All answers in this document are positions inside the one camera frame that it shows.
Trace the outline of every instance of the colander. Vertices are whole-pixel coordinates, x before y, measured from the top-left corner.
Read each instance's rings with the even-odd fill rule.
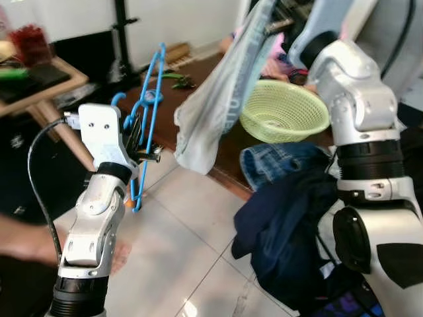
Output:
[[[329,126],[323,101],[297,85],[258,81],[240,116],[244,129],[266,143],[299,142]]]

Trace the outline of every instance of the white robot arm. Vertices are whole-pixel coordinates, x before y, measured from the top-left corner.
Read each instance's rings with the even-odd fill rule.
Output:
[[[340,3],[348,2],[315,1],[286,48],[295,66],[309,68],[330,113],[345,203],[333,222],[338,257],[364,275],[386,317],[423,316],[422,213],[404,174],[397,100],[376,63],[355,43],[337,40],[346,12]],[[325,15],[337,5],[342,16],[330,15],[338,23],[331,26]]]
[[[77,200],[77,218],[65,242],[47,316],[106,316],[104,300],[126,186],[139,172],[123,144],[119,118],[117,107],[100,104],[84,104],[78,116],[67,117],[70,126],[81,130],[97,171]]]

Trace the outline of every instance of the white floor tile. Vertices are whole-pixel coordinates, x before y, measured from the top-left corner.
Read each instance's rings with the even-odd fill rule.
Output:
[[[260,289],[263,292],[263,294],[265,294],[270,300],[274,301],[280,308],[282,308],[283,310],[285,310],[290,316],[293,316],[293,317],[299,316],[299,312],[298,311],[290,309],[288,306],[284,305],[282,302],[280,302],[279,300],[275,299],[271,294],[267,293],[260,286],[260,284],[258,284],[257,278],[254,280],[254,284],[256,285],[256,287],[258,289]]]
[[[242,275],[246,278],[249,278],[251,274],[254,273],[254,270],[251,267],[251,254],[241,258],[241,259],[234,259],[231,253],[232,242],[226,248],[224,253],[222,254],[222,258],[224,258],[228,263],[230,263],[235,269],[239,271]]]
[[[170,173],[178,166],[178,163],[169,150],[161,153],[160,163],[149,162],[147,165],[147,173],[145,175],[144,190],[148,190],[152,185],[157,183],[163,176]],[[142,173],[142,165],[140,166],[140,179]]]
[[[207,176],[178,167],[149,193],[217,252],[234,237],[233,216],[244,201]]]
[[[118,238],[132,252],[110,278],[108,316],[174,316],[218,257],[149,196],[138,214],[127,211]]]
[[[178,317],[288,317],[225,260],[213,269],[185,303]]]

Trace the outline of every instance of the white wall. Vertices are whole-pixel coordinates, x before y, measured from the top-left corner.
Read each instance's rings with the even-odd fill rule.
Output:
[[[36,0],[51,41],[108,30],[113,0]],[[135,66],[149,62],[159,42],[190,42],[194,48],[228,35],[239,21],[245,0],[126,0],[128,17],[141,21],[127,28]]]

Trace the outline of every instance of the blue jeans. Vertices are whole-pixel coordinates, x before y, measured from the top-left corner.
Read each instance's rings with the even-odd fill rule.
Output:
[[[256,191],[285,175],[328,164],[329,156],[312,142],[259,144],[244,149],[241,169]]]

